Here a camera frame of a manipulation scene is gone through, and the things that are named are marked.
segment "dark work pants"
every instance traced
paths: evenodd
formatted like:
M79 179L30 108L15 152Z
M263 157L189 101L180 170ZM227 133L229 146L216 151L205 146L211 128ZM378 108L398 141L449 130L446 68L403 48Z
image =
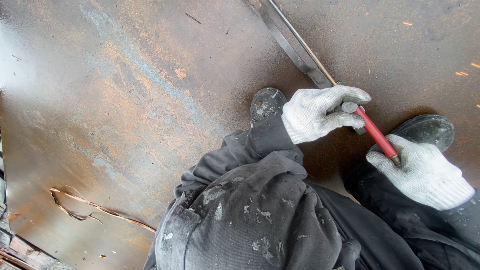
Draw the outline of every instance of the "dark work pants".
M453 228L437 210L403 195L367 162L344 175L345 189L361 205L327 188L309 185L336 221L343 239L360 243L357 270L478 267L456 248L468 245L452 237Z

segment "hand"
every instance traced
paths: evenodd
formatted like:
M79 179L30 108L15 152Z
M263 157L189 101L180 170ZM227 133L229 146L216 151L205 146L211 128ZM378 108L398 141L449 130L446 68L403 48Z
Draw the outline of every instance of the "hand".
M365 91L349 86L299 89L283 106L282 121L294 144L311 142L344 125L363 127L365 121L359 115L342 111L326 113L342 102L365 104L371 99Z
M397 150L402 168L375 151L367 153L367 161L410 199L437 210L448 210L475 195L475 189L463 179L462 171L450 164L436 146L412 143L396 135L386 138Z

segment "person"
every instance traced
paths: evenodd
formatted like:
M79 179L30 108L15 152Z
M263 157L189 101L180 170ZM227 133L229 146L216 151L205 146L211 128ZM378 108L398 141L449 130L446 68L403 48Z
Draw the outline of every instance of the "person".
M401 168L374 146L345 174L360 204L307 183L296 145L364 126L356 114L327 112L370 100L348 86L299 89L289 102L260 90L252 128L181 176L144 270L480 269L480 197L441 153L455 134L443 116L415 117L386 136Z

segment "red handle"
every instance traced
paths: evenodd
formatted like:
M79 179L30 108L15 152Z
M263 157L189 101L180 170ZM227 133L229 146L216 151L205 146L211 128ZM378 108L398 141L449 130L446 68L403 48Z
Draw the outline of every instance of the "red handle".
M380 146L380 148L384 151L385 155L389 158L395 156L395 149L387 141L387 139L385 139L385 136L380 132L380 130L378 130L377 126L370 120L370 118L365 114L365 112L360 108L360 106L358 106L354 113L365 119L365 129L367 130L368 134L372 136L378 146Z

